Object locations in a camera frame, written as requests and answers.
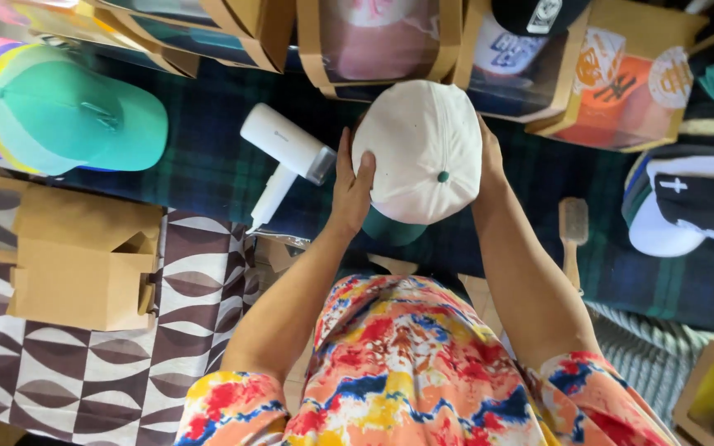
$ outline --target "tie-dye dress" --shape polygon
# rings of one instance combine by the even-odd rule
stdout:
[[[430,279],[341,280],[314,341],[298,415],[275,378],[222,370],[189,390],[176,444],[678,445],[604,358],[525,368]]]

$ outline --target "white cap with embroidered text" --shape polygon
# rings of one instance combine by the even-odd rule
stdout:
[[[431,225],[478,196],[481,128],[464,91],[424,80],[385,90],[363,118],[352,144],[355,174],[376,156],[372,205],[394,221]]]

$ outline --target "green plaid fabric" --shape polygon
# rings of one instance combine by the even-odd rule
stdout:
[[[116,61],[104,74],[152,92],[167,107],[170,139],[164,157],[141,172],[75,169],[59,183],[247,224],[277,167],[239,136],[257,102],[266,102],[330,147],[337,147],[342,128],[353,125],[367,107],[329,101],[305,76],[228,68],[209,59],[203,60],[197,80]],[[528,135],[507,121],[487,122],[501,142],[506,174],[537,237],[559,264],[558,202],[564,197],[588,201],[590,238],[578,250],[586,300],[714,331],[714,243],[679,259],[645,256],[630,246],[620,207],[634,155]],[[315,187],[298,179],[266,228],[314,238],[329,215],[333,180]],[[406,247],[387,247],[361,233],[352,248],[483,276],[470,209],[430,226]]]

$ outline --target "black cap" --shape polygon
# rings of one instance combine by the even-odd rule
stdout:
[[[591,0],[492,0],[492,14],[506,31],[544,37],[563,33]]]

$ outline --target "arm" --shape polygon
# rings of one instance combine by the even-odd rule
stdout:
[[[601,354],[578,291],[536,238],[503,173],[497,137],[478,120],[484,156],[473,219],[486,281],[517,358],[538,370],[563,353]]]
[[[362,227],[371,205],[374,155],[363,155],[355,177],[349,140],[345,128],[327,225],[310,249],[239,322],[224,351],[222,370],[263,373],[283,383],[305,349],[343,253]]]

